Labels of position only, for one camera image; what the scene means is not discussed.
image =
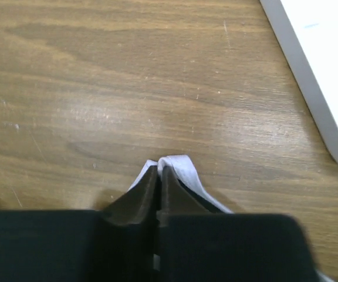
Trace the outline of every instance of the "wooden table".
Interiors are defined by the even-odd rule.
[[[338,278],[338,165],[258,0],[0,0],[0,208],[101,208],[176,154]]]

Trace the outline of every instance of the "white cloth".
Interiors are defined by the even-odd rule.
[[[174,169],[177,177],[181,180],[189,189],[194,191],[196,194],[204,198],[205,200],[212,203],[214,206],[219,208],[224,213],[233,213],[230,209],[225,207],[218,200],[213,198],[207,191],[204,189],[202,183],[200,182],[198,172],[192,163],[191,159],[187,155],[178,155],[178,156],[166,156],[162,157],[158,162],[153,160],[146,161],[138,177],[134,183],[130,186],[129,190],[135,187],[136,184],[140,181],[143,175],[146,173],[150,166],[157,166],[158,174],[162,175],[163,168],[165,166],[170,166]]]

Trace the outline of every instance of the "blue mark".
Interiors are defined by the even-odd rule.
[[[313,23],[313,24],[311,24],[311,25],[306,25],[305,28],[306,28],[306,29],[307,29],[307,28],[313,28],[314,26],[317,26],[317,25],[319,25],[319,23]]]

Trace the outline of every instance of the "white fabric strip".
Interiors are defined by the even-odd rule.
[[[189,189],[194,191],[196,194],[204,198],[205,200],[212,203],[214,206],[219,208],[224,213],[233,213],[230,209],[225,207],[218,200],[213,198],[207,191],[204,189],[202,183],[200,182],[198,172],[192,163],[191,159],[187,155],[178,155],[178,156],[166,156],[162,157],[158,162],[153,160],[148,160],[144,164],[141,172],[138,177],[134,181],[134,183],[130,186],[129,190],[138,184],[140,179],[146,173],[150,166],[157,166],[158,174],[162,175],[163,168],[166,166],[170,166],[174,169],[177,177],[181,180]]]

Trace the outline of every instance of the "wood grain surface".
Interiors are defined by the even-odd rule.
[[[258,0],[0,0],[0,208],[101,208],[175,154],[338,279],[338,165]]]

